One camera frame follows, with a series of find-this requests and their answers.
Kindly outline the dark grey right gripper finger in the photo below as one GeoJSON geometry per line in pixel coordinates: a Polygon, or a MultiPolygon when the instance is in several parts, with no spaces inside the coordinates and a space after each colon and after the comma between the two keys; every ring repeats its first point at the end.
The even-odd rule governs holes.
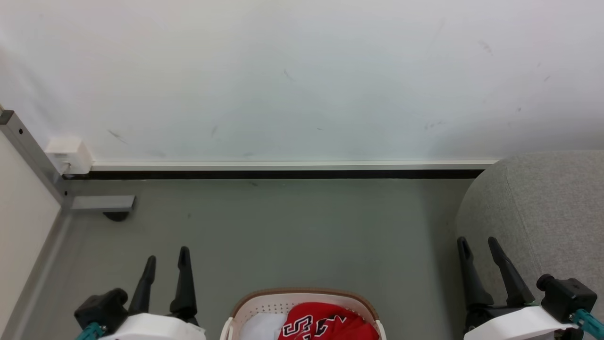
{"type": "Polygon", "coordinates": [[[474,265],[474,254],[465,237],[457,239],[457,249],[459,252],[466,309],[471,310],[476,307],[492,306],[494,300],[482,284],[474,265]]]}
{"type": "Polygon", "coordinates": [[[507,293],[508,307],[522,307],[535,302],[535,297],[522,279],[519,271],[495,237],[488,239],[489,249],[494,263],[500,269],[501,278],[507,293]]]}

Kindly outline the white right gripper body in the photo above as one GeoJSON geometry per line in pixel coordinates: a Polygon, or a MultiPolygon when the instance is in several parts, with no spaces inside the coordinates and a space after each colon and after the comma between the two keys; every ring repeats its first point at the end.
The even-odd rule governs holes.
{"type": "Polygon", "coordinates": [[[560,340],[574,330],[574,308],[563,315],[553,307],[470,306],[465,340],[560,340]]]}

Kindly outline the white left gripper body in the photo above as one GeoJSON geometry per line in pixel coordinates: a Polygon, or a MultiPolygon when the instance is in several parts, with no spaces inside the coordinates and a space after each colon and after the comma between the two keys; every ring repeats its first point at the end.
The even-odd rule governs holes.
{"type": "Polygon", "coordinates": [[[205,329],[181,319],[155,314],[128,317],[112,334],[100,340],[207,340],[205,329]]]}

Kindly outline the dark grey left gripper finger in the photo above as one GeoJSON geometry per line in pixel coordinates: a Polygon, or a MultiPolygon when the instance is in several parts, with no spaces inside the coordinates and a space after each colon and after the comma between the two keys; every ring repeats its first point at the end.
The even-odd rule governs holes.
{"type": "Polygon", "coordinates": [[[155,280],[157,258],[149,256],[130,301],[129,314],[147,314],[150,308],[151,286],[155,280]]]}
{"type": "Polygon", "coordinates": [[[179,276],[176,294],[170,303],[169,311],[172,316],[178,319],[194,319],[198,312],[198,306],[190,250],[187,246],[181,247],[177,266],[179,276]]]}

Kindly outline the red basketball jersey black print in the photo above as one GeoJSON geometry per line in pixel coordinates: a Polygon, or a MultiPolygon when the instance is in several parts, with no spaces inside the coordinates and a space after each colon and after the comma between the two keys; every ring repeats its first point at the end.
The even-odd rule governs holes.
{"type": "Polygon", "coordinates": [[[375,327],[347,308],[302,303],[287,314],[277,340],[379,340],[375,327]]]}

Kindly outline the white perforated laundry basket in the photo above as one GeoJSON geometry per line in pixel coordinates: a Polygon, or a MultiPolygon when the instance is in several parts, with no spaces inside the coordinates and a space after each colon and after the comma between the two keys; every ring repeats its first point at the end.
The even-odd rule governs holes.
{"type": "Polygon", "coordinates": [[[241,328],[257,314],[285,315],[302,303],[328,303],[347,308],[369,322],[379,334],[379,340],[387,340],[379,314],[368,299],[354,292],[323,288],[277,288],[248,294],[238,301],[224,323],[220,340],[240,340],[241,328]]]}

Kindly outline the white clothing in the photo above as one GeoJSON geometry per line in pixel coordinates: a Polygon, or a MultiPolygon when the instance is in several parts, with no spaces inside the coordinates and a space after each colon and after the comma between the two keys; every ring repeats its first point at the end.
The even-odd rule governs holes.
{"type": "Polygon", "coordinates": [[[286,314],[256,314],[240,329],[239,340],[278,340],[286,314]]]}

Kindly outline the grey fabric sofa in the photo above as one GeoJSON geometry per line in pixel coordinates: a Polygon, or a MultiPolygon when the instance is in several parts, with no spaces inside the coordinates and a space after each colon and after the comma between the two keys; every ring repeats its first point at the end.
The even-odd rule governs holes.
{"type": "MultiPolygon", "coordinates": [[[[495,237],[540,306],[537,280],[574,278],[597,294],[591,314],[604,323],[604,151],[527,153],[498,161],[469,187],[456,218],[493,306],[507,306],[495,237]]],[[[577,325],[560,340],[596,340],[577,325]]]]}

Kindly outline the grey metal foot bar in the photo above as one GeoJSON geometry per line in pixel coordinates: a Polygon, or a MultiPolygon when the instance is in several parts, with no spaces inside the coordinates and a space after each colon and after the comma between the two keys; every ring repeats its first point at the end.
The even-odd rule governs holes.
{"type": "Polygon", "coordinates": [[[74,211],[129,212],[135,201],[135,195],[75,196],[70,207],[74,211]]]}

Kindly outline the beige partition panel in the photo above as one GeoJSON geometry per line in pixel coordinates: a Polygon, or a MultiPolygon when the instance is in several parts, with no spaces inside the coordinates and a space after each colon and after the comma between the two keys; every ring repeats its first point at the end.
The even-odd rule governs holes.
{"type": "Polygon", "coordinates": [[[8,327],[59,207],[0,131],[0,337],[8,327]]]}

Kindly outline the black baseboard strip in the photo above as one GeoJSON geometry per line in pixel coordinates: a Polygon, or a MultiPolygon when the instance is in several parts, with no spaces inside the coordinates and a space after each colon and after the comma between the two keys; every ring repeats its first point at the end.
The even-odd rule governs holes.
{"type": "Polygon", "coordinates": [[[64,180],[332,180],[332,179],[475,179],[483,170],[203,170],[92,171],[64,180]]]}

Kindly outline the white wall junction box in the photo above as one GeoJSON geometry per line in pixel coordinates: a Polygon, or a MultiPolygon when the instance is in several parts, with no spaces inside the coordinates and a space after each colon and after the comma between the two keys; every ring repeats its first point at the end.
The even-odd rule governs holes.
{"type": "Polygon", "coordinates": [[[44,153],[61,176],[88,174],[92,169],[92,155],[80,138],[52,138],[44,153]]]}

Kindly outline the grey metal partition post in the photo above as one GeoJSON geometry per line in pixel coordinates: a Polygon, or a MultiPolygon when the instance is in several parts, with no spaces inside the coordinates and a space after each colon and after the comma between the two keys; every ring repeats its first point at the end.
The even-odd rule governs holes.
{"type": "Polygon", "coordinates": [[[62,176],[14,110],[0,108],[0,131],[58,201],[61,209],[69,209],[72,200],[62,176]]]}

